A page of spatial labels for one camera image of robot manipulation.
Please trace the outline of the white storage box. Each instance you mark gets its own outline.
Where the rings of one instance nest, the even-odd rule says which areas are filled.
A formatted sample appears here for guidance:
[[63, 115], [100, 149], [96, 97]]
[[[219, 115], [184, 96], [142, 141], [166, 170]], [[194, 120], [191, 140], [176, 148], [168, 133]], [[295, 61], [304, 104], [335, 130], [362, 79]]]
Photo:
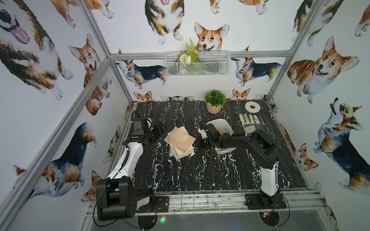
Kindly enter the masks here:
[[[206, 123], [206, 126], [212, 124], [215, 129], [221, 134], [227, 134], [227, 133], [230, 133], [230, 134], [233, 134], [233, 130], [231, 128], [231, 126], [228, 124], [228, 122], [225, 120], [225, 119], [215, 119], [215, 120], [212, 120], [212, 121], [209, 121]], [[223, 154], [228, 154], [228, 153], [231, 153], [235, 150], [236, 148], [233, 147], [233, 148], [226, 148], [226, 149], [220, 149], [220, 148], [215, 148], [215, 151], [217, 154], [219, 155], [223, 155]]]

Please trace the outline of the tan stationery paper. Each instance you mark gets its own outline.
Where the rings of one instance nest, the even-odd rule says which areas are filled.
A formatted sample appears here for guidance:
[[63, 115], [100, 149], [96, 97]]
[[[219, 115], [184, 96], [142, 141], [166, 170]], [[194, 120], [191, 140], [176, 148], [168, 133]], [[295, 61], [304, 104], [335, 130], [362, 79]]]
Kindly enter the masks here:
[[181, 152], [179, 149], [170, 145], [169, 148], [169, 157], [174, 157], [176, 160], [179, 160], [186, 156], [191, 156], [195, 153], [194, 147], [191, 147], [186, 153]]
[[185, 128], [174, 127], [164, 140], [168, 144], [179, 149], [181, 152], [186, 153], [191, 147], [193, 147], [196, 138], [190, 136]]

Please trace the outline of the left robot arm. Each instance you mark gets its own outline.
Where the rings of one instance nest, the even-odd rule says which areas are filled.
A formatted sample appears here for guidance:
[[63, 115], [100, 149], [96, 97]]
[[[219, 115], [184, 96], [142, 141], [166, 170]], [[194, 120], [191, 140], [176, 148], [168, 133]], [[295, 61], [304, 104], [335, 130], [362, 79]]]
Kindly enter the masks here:
[[107, 178], [99, 180], [95, 186], [93, 216], [99, 221], [133, 218], [137, 210], [156, 207], [153, 191], [149, 188], [136, 190], [133, 176], [145, 149], [166, 132], [166, 126], [154, 124], [149, 118], [132, 119], [129, 135], [121, 143], [123, 152], [117, 165]]

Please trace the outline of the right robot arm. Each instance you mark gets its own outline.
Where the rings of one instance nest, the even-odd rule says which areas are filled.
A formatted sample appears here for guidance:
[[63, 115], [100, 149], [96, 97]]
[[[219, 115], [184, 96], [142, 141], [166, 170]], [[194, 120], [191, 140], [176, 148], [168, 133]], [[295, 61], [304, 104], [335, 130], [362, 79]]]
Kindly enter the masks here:
[[236, 148], [252, 155], [261, 169], [261, 192], [274, 197], [278, 192], [277, 167], [281, 150], [274, 139], [262, 129], [251, 133], [221, 134], [213, 124], [203, 124], [198, 133], [202, 136], [205, 146], [216, 149]]

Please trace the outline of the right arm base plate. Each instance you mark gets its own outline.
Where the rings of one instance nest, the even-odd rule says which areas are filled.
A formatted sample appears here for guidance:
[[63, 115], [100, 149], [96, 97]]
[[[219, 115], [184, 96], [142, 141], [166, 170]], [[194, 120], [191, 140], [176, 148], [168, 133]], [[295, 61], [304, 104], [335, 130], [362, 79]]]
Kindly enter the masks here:
[[268, 196], [264, 192], [245, 194], [245, 205], [249, 210], [285, 209], [287, 204], [282, 193]]

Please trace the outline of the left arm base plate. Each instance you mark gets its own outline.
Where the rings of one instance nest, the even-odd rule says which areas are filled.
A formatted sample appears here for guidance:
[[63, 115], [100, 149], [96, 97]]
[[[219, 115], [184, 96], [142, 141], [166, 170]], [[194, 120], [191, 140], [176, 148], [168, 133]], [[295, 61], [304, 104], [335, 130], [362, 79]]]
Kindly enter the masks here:
[[168, 196], [154, 196], [149, 198], [149, 203], [142, 206], [137, 206], [137, 213], [166, 213], [169, 211], [169, 200]]

